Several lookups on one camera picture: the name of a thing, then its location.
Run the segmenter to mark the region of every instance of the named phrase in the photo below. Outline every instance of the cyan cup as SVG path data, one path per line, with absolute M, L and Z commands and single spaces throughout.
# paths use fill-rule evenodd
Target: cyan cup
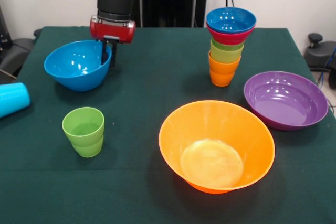
M 23 83 L 0 85 L 0 118 L 30 105 L 29 92 Z

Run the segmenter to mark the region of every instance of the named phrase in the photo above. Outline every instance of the plastic cup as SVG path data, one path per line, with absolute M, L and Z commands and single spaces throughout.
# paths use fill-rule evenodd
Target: plastic cup
M 0 118 L 30 105 L 29 92 L 23 83 L 0 85 Z
M 226 51 L 236 51 L 239 50 L 240 48 L 242 48 L 244 46 L 244 42 L 237 44 L 237 45 L 226 45 L 226 44 L 221 44 L 217 41 L 214 40 L 214 38 L 211 39 L 212 44 L 214 44 L 215 47 L 217 47 L 218 49 L 221 50 L 226 50 Z
M 62 128 L 82 157 L 94 157 L 104 140 L 104 115 L 97 109 L 83 107 L 69 112 L 62 121 Z
M 240 55 L 242 54 L 241 52 L 243 51 L 244 45 L 235 51 L 226 51 L 226 50 L 221 50 L 217 48 L 214 44 L 213 41 L 211 40 L 211 57 L 221 63 L 232 63 L 236 62 L 239 58 Z
M 219 87 L 228 86 L 235 75 L 241 57 L 239 57 L 239 59 L 233 63 L 221 63 L 215 61 L 211 57 L 211 52 L 209 51 L 208 58 L 211 82 Z

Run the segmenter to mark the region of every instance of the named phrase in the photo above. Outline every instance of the pink bowl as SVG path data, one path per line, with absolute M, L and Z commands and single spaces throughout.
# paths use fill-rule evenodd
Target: pink bowl
M 237 45 L 237 44 L 243 43 L 255 28 L 255 27 L 252 27 L 250 30 L 245 31 L 241 34 L 222 34 L 215 30 L 212 30 L 208 26 L 208 24 L 206 24 L 206 27 L 208 28 L 209 32 L 211 33 L 215 41 L 221 44 L 225 44 L 225 45 Z

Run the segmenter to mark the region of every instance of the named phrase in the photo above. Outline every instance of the purple bowl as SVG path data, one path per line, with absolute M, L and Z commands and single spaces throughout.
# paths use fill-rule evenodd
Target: purple bowl
M 328 102 L 319 87 L 297 74 L 270 71 L 251 77 L 244 96 L 253 112 L 267 125 L 286 131 L 320 122 Z

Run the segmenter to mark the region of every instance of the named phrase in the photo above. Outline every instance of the stacked cups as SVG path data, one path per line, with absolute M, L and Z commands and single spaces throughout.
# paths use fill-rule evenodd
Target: stacked cups
M 237 7 L 218 8 L 206 16 L 206 27 L 212 35 L 208 54 L 209 71 L 214 85 L 231 83 L 240 63 L 244 42 L 256 25 L 256 17 Z

